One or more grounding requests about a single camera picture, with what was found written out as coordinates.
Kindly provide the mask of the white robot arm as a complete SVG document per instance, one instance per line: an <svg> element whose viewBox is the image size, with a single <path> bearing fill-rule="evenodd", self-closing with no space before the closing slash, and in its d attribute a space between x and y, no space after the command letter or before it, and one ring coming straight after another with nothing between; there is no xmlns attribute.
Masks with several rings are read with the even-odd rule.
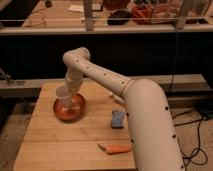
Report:
<svg viewBox="0 0 213 171"><path fill-rule="evenodd" d="M69 88L86 75L124 101L137 171L185 171L168 101L156 82L95 65L84 47L66 52L63 62Z"/></svg>

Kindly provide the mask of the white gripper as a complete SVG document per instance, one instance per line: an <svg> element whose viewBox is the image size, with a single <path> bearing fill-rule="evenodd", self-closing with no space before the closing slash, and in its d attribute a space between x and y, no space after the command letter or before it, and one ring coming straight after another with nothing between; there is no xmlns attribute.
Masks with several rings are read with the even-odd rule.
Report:
<svg viewBox="0 0 213 171"><path fill-rule="evenodd" d="M66 73L65 85L67 86L68 92L72 96L76 95L79 92L82 82L83 82L83 75L82 74Z"/></svg>

